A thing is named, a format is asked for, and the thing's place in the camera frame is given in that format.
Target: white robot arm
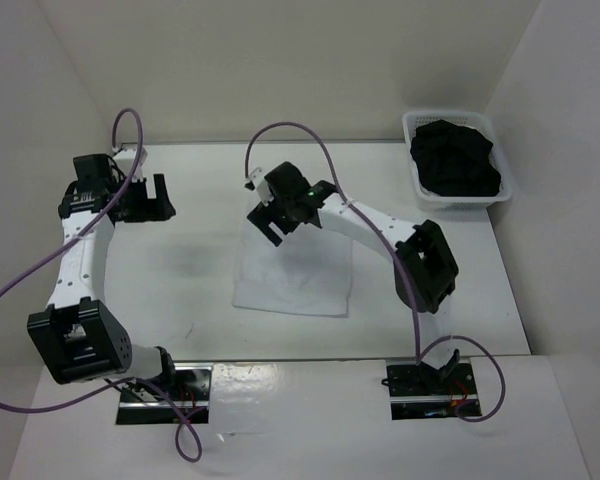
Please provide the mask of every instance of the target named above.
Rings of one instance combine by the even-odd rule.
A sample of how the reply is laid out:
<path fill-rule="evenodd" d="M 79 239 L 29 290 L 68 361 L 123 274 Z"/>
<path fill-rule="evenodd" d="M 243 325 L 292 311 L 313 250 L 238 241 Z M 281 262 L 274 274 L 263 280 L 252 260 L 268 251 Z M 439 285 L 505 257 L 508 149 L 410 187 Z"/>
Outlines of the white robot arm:
<path fill-rule="evenodd" d="M 411 277 L 418 311 L 436 313 L 440 303 L 455 289 L 458 265 L 442 230 L 430 220 L 416 225 L 357 201 L 345 203 L 333 184 L 321 180 L 311 186 L 289 162 L 266 175 L 262 169 L 255 169 L 246 187 L 260 197 L 260 203 L 247 218 L 276 246 L 282 243 L 283 235 L 293 232 L 300 223 L 309 223 L 346 235 L 393 263 L 393 256 L 378 235 L 350 208 L 355 204 L 395 248 L 396 257 Z M 395 272 L 394 276 L 396 293 L 410 306 L 400 275 Z"/>
<path fill-rule="evenodd" d="M 105 154 L 73 159 L 77 180 L 58 207 L 65 243 L 93 220 L 121 187 L 126 175 L 124 153 L 118 156 L 122 156 L 120 165 Z M 135 152 L 128 156 L 133 158 Z M 62 257 L 46 309 L 29 316 L 29 335 L 60 384 L 123 377 L 162 377 L 168 383 L 175 372 L 163 348 L 131 343 L 104 299 L 107 251 L 115 223 L 165 221 L 175 215 L 164 176 L 154 175 L 154 183 L 156 198 L 149 199 L 146 179 L 136 170 L 119 203 Z"/>

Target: purple cable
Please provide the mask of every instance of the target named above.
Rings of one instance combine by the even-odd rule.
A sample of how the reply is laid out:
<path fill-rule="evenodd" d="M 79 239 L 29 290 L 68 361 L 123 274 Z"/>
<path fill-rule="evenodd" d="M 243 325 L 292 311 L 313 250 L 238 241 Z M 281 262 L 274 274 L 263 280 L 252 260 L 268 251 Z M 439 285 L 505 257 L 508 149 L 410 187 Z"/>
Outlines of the purple cable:
<path fill-rule="evenodd" d="M 180 424 L 178 425 L 178 428 L 176 429 L 176 450 L 178 451 L 178 454 L 182 458 L 184 458 L 186 461 L 191 462 L 191 463 L 196 463 L 196 462 L 200 461 L 200 458 L 202 457 L 202 443 L 200 442 L 200 437 L 198 436 L 198 432 L 195 431 L 195 429 L 193 428 L 193 425 L 191 425 L 191 422 L 189 422 L 189 417 L 191 417 L 191 415 L 193 415 L 194 413 L 198 413 L 198 411 L 202 407 L 200 409 L 198 409 L 198 408 L 194 409 L 191 413 L 189 413 L 187 416 L 185 416 L 180 411 L 180 409 L 176 406 L 176 404 L 173 403 L 173 401 L 169 398 L 169 395 L 167 395 L 167 393 L 164 392 L 163 390 L 156 387 L 153 383 L 148 382 L 146 380 L 142 380 L 140 378 L 136 378 L 136 383 L 139 383 L 140 385 L 144 385 L 145 387 L 149 387 L 150 389 L 155 391 L 158 395 L 160 395 L 169 404 L 169 406 L 172 408 L 172 410 L 175 412 L 175 414 L 180 419 Z M 189 455 L 184 453 L 184 451 L 182 450 L 182 447 L 180 446 L 180 430 L 182 430 L 183 425 L 185 425 L 189 429 L 189 432 L 191 432 L 191 435 L 193 435 L 193 439 L 196 441 L 196 446 L 198 447 L 198 454 L 195 457 L 190 457 Z"/>
<path fill-rule="evenodd" d="M 422 352 L 422 358 L 424 358 L 424 356 L 427 353 L 429 353 L 433 349 L 433 347 L 435 347 L 436 345 L 439 345 L 443 342 L 448 342 L 449 340 L 464 340 L 465 342 L 469 342 L 471 345 L 474 345 L 475 347 L 480 349 L 482 351 L 482 353 L 484 353 L 484 355 L 491 361 L 491 363 L 495 367 L 496 372 L 498 372 L 498 377 L 500 377 L 500 397 L 498 398 L 498 402 L 496 403 L 496 406 L 493 407 L 493 409 L 489 413 L 487 413 L 486 415 L 482 415 L 481 417 L 477 417 L 477 418 L 465 417 L 464 415 L 460 414 L 460 409 L 464 405 L 466 405 L 465 403 L 458 405 L 454 410 L 456 416 L 459 419 L 464 420 L 465 422 L 480 423 L 480 422 L 484 422 L 485 420 L 489 420 L 496 413 L 498 413 L 498 410 L 500 410 L 500 408 L 502 408 L 502 404 L 504 403 L 504 397 L 507 394 L 507 382 L 504 379 L 504 373 L 502 373 L 502 368 L 500 368 L 500 365 L 498 364 L 498 361 L 496 360 L 496 358 L 493 355 L 491 355 L 487 351 L 486 348 L 484 348 L 482 345 L 480 345 L 480 343 L 475 341 L 473 338 L 465 337 L 464 335 L 447 335 L 444 337 L 440 337 L 439 339 L 433 341 L 431 343 L 431 345 L 429 345 L 427 348 L 424 349 L 424 351 Z"/>
<path fill-rule="evenodd" d="M 333 178 L 333 184 L 335 185 L 336 190 L 338 191 L 338 194 L 340 195 L 340 198 L 342 198 L 342 201 L 345 204 L 349 204 L 349 199 L 347 198 L 344 191 L 342 190 L 342 186 L 340 185 L 340 181 L 338 180 L 338 175 L 336 174 L 336 168 L 333 164 L 333 160 L 331 159 L 331 155 L 329 154 L 329 150 L 327 149 L 327 146 L 325 145 L 324 141 L 318 136 L 318 134 L 316 132 L 314 132 L 307 126 L 302 125 L 301 123 L 277 122 L 277 123 L 272 123 L 271 125 L 267 125 L 266 127 L 259 130 L 251 138 L 251 141 L 249 142 L 249 146 L 247 147 L 247 154 L 246 154 L 246 157 L 244 160 L 244 177 L 246 179 L 249 178 L 249 156 L 251 155 L 251 148 L 253 148 L 253 144 L 256 142 L 258 137 L 260 137 L 260 135 L 262 135 L 263 133 L 267 132 L 268 130 L 271 130 L 272 128 L 276 128 L 276 127 L 296 127 L 296 128 L 299 128 L 300 130 L 304 130 L 305 132 L 307 132 L 309 135 L 311 135 L 313 137 L 313 139 L 318 143 L 318 145 L 320 145 L 320 148 L 322 148 L 322 151 L 324 152 L 324 156 L 326 157 L 327 163 L 329 164 L 329 170 L 331 170 L 331 177 Z M 396 254 L 395 250 L 393 249 L 393 247 L 391 246 L 389 241 L 382 234 L 380 229 L 378 227 L 376 227 L 376 225 L 371 221 L 371 219 L 369 217 L 367 217 L 364 213 L 362 213 L 353 203 L 349 204 L 349 208 L 351 208 L 351 210 L 353 210 L 353 212 L 356 215 L 358 215 L 358 217 L 360 217 L 362 219 L 362 221 L 364 223 L 366 223 L 371 230 L 373 230 L 373 233 L 375 233 L 378 236 L 378 238 L 380 239 L 382 244 L 385 246 L 385 248 L 387 249 L 389 254 L 391 254 L 391 259 L 393 260 L 393 263 L 396 266 L 396 269 L 398 270 L 398 274 L 400 275 L 400 279 L 402 280 L 402 283 L 404 284 L 405 289 L 407 291 L 407 297 L 409 298 L 409 304 L 417 305 L 416 296 L 413 291 L 413 283 L 411 282 L 411 279 L 409 278 L 407 271 L 405 270 L 404 266 L 402 265 L 402 262 L 398 258 L 398 255 Z M 418 319 L 417 307 L 411 308 L 411 317 L 413 319 L 413 336 L 415 338 L 415 350 L 416 350 L 415 360 L 416 360 L 416 365 L 419 365 L 420 360 L 422 358 L 422 354 L 420 353 L 420 348 L 421 348 L 420 347 L 420 321 Z"/>
<path fill-rule="evenodd" d="M 338 194 L 342 198 L 342 201 L 345 204 L 348 204 L 349 208 L 351 208 L 351 210 L 356 215 L 358 215 L 358 217 L 360 217 L 364 223 L 366 223 L 369 226 L 369 228 L 373 231 L 373 233 L 375 233 L 377 235 L 377 237 L 380 239 L 380 241 L 385 246 L 387 251 L 391 254 L 391 258 L 393 259 L 393 262 L 398 270 L 400 279 L 402 280 L 402 283 L 405 285 L 405 289 L 407 291 L 407 297 L 409 298 L 409 304 L 417 305 L 411 278 L 409 277 L 407 271 L 405 270 L 404 266 L 402 265 L 402 262 L 398 258 L 392 245 L 389 243 L 389 241 L 386 239 L 386 237 L 382 234 L 380 229 L 373 223 L 373 221 L 371 221 L 371 219 L 369 217 L 367 217 L 363 212 L 361 212 L 360 209 L 358 209 L 353 203 L 349 203 L 349 199 L 345 195 L 345 193 L 342 190 L 342 187 L 340 185 L 340 182 L 338 181 L 336 169 L 333 164 L 333 160 L 331 159 L 331 155 L 329 154 L 329 150 L 327 149 L 327 146 L 325 145 L 324 141 L 318 136 L 318 134 L 316 132 L 314 132 L 307 126 L 302 125 L 301 123 L 296 123 L 296 122 L 276 122 L 276 123 L 272 123 L 271 125 L 267 125 L 266 127 L 260 129 L 251 138 L 251 141 L 249 142 L 249 145 L 247 146 L 247 153 L 246 153 L 245 161 L 244 161 L 245 179 L 249 178 L 249 157 L 251 155 L 251 149 L 253 148 L 253 144 L 263 133 L 271 130 L 272 128 L 276 128 L 276 127 L 296 127 L 296 128 L 299 128 L 300 130 L 304 130 L 305 132 L 307 132 L 309 135 L 311 135 L 313 137 L 313 139 L 318 143 L 318 145 L 320 145 L 320 148 L 322 148 L 322 151 L 324 152 L 324 156 L 327 159 L 327 163 L 329 164 L 329 170 L 331 171 L 331 177 L 333 178 L 333 183 L 336 187 L 336 190 L 338 191 Z M 449 336 L 445 336 L 445 337 L 440 337 L 439 339 L 437 339 L 433 343 L 431 343 L 431 345 L 429 345 L 427 348 L 425 348 L 424 351 L 421 352 L 420 351 L 420 321 L 418 319 L 417 308 L 411 308 L 411 315 L 413 318 L 413 336 L 415 339 L 414 343 L 415 343 L 416 365 L 420 364 L 420 362 L 422 361 L 424 356 L 427 353 L 429 353 L 433 347 L 435 347 L 436 345 L 438 345 L 440 343 L 443 343 L 443 342 L 446 342 L 446 341 L 449 341 L 452 339 L 464 340 L 465 342 L 471 343 L 472 345 L 474 345 L 478 349 L 480 349 L 489 360 L 491 360 L 491 363 L 493 363 L 494 367 L 496 368 L 496 371 L 498 372 L 498 376 L 500 377 L 500 384 L 502 387 L 501 391 L 500 391 L 500 398 L 498 399 L 498 403 L 496 404 L 496 406 L 488 414 L 483 415 L 478 418 L 468 418 L 463 415 L 460 415 L 458 412 L 462 405 L 459 405 L 458 407 L 456 407 L 455 412 L 456 412 L 456 415 L 458 416 L 458 418 L 464 420 L 465 422 L 471 422 L 471 423 L 484 422 L 485 420 L 488 420 L 491 417 L 493 417 L 498 412 L 498 410 L 500 410 L 500 408 L 502 407 L 502 404 L 504 403 L 504 397 L 506 394 L 506 390 L 507 390 L 506 382 L 504 379 L 504 374 L 502 373 L 502 369 L 500 368 L 500 365 L 498 364 L 498 361 L 495 359 L 495 357 L 493 355 L 491 355 L 487 351 L 486 348 L 484 348 L 482 345 L 480 345 L 480 343 L 473 340 L 472 338 L 465 337 L 463 335 L 449 335 Z"/>
<path fill-rule="evenodd" d="M 144 132 L 142 129 L 142 121 L 140 120 L 140 115 L 138 114 L 137 111 L 135 111 L 133 108 L 124 108 L 120 111 L 120 113 L 118 113 L 118 115 L 116 115 L 115 120 L 113 121 L 113 128 L 111 131 L 111 145 L 112 148 L 115 150 L 117 147 L 117 132 L 118 132 L 118 124 L 120 123 L 120 120 L 122 119 L 122 117 L 124 116 L 125 113 L 130 113 L 135 121 L 136 121 L 136 126 L 137 126 L 137 130 L 138 130 L 138 141 L 137 141 L 137 145 L 136 145 L 136 156 L 133 159 L 133 164 L 131 165 L 131 169 L 129 171 L 129 174 L 127 175 L 127 177 L 125 178 L 124 182 L 122 183 L 122 186 L 120 187 L 120 189 L 116 192 L 116 194 L 113 196 L 113 198 L 109 201 L 109 203 L 107 203 L 107 205 L 98 213 L 98 215 L 96 215 L 96 217 L 89 222 L 82 230 L 80 230 L 80 232 L 73 237 L 71 240 L 69 240 L 66 244 L 64 244 L 62 247 L 58 248 L 56 251 L 52 252 L 51 254 L 49 254 L 48 256 L 46 256 L 45 258 L 43 258 L 42 260 L 40 260 L 38 263 L 36 263 L 35 265 L 33 265 L 32 267 L 28 268 L 27 270 L 25 270 L 24 272 L 22 272 L 20 275 L 18 275 L 16 278 L 14 278 L 13 280 L 11 280 L 9 283 L 7 283 L 4 287 L 2 287 L 0 289 L 0 299 L 6 295 L 13 287 L 15 287 L 16 285 L 18 285 L 20 282 L 22 282 L 24 279 L 26 279 L 27 277 L 31 276 L 33 273 L 37 272 L 38 270 L 40 270 L 42 267 L 44 267 L 45 265 L 47 265 L 48 263 L 50 263 L 51 261 L 53 261 L 54 259 L 58 258 L 60 255 L 62 255 L 63 253 L 65 253 L 67 250 L 71 249 L 76 243 L 78 243 L 82 237 L 84 235 L 86 235 L 87 233 L 89 233 L 91 231 L 91 229 L 100 221 L 102 220 L 102 218 L 107 215 L 107 213 L 109 213 L 109 211 L 116 205 L 116 203 L 118 203 L 118 201 L 120 200 L 120 198 L 122 197 L 122 195 L 124 195 L 125 191 L 127 190 L 127 188 L 129 187 L 129 184 L 131 183 L 133 176 L 136 173 L 136 170 L 138 169 L 138 166 L 140 165 L 140 159 L 142 157 L 142 147 L 144 145 Z M 1 410 L 6 410 L 7 412 L 12 412 L 12 413 L 22 413 L 22 414 L 35 414 L 35 413 L 49 413 L 49 412 L 55 412 L 58 410 L 62 410 L 63 408 L 67 408 L 67 407 L 71 407 L 73 405 L 76 405 L 80 402 L 83 402 L 85 400 L 88 400 L 91 397 L 94 397 L 110 388 L 115 388 L 118 385 L 122 384 L 122 383 L 127 383 L 129 381 L 132 381 L 132 378 L 126 378 L 126 379 L 122 379 L 122 380 L 118 380 L 115 382 L 111 382 L 108 385 L 105 385 L 104 387 L 98 388 L 96 390 L 94 390 L 91 393 L 87 393 L 86 395 L 83 395 L 81 397 L 75 398 L 73 400 L 70 400 L 68 402 L 64 402 L 64 403 L 60 403 L 58 405 L 52 405 L 49 407 L 38 407 L 38 408 L 24 408 L 24 407 L 15 407 L 13 405 L 8 405 L 6 403 L 3 403 L 0 401 L 0 409 Z M 176 447 L 178 449 L 178 453 L 180 454 L 180 456 L 182 458 L 184 458 L 185 460 L 189 461 L 189 462 L 197 462 L 198 460 L 200 460 L 200 457 L 202 456 L 202 445 L 200 443 L 200 438 L 198 437 L 198 434 L 196 433 L 196 431 L 194 430 L 194 428 L 191 426 L 191 424 L 187 421 L 187 418 L 182 414 L 182 412 L 180 411 L 180 409 L 169 399 L 169 396 L 163 392 L 162 390 L 160 390 L 158 387 L 156 387 L 155 385 L 153 385 L 152 383 L 146 381 L 146 380 L 142 380 L 142 379 L 136 379 L 137 383 L 149 386 L 150 388 L 152 388 L 153 390 L 155 390 L 160 396 L 162 396 L 162 398 L 164 398 L 164 400 L 169 404 L 169 406 L 175 411 L 176 415 L 178 416 L 178 418 L 180 418 L 181 422 L 184 422 L 187 427 L 189 428 L 189 431 L 191 432 L 191 434 L 193 435 L 193 437 L 196 440 L 196 444 L 198 446 L 198 455 L 196 457 L 189 457 L 188 455 L 186 455 L 182 449 L 180 448 L 179 445 L 179 441 L 178 441 L 178 437 L 176 437 Z"/>

